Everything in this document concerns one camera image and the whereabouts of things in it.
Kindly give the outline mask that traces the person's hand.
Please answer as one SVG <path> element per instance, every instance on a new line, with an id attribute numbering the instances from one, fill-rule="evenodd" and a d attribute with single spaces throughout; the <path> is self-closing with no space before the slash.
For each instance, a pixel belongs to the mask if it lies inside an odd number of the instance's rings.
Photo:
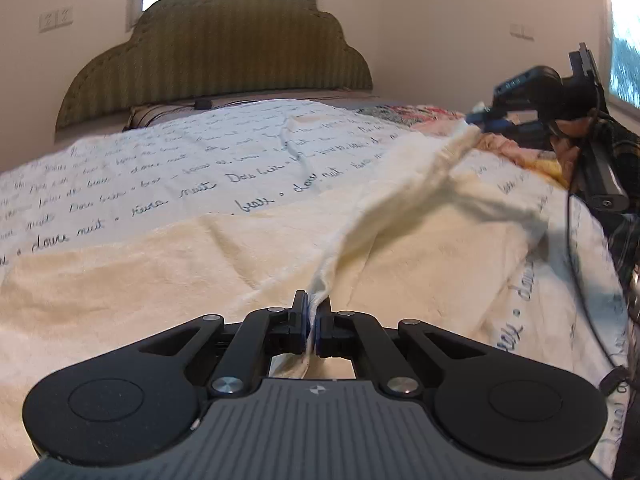
<path id="1" fill-rule="evenodd" d="M 579 141 L 582 140 L 590 129 L 589 117 L 575 120 L 558 120 L 555 125 L 562 136 L 554 136 L 551 139 L 552 148 L 561 165 L 564 180 L 571 184 L 580 155 Z"/>

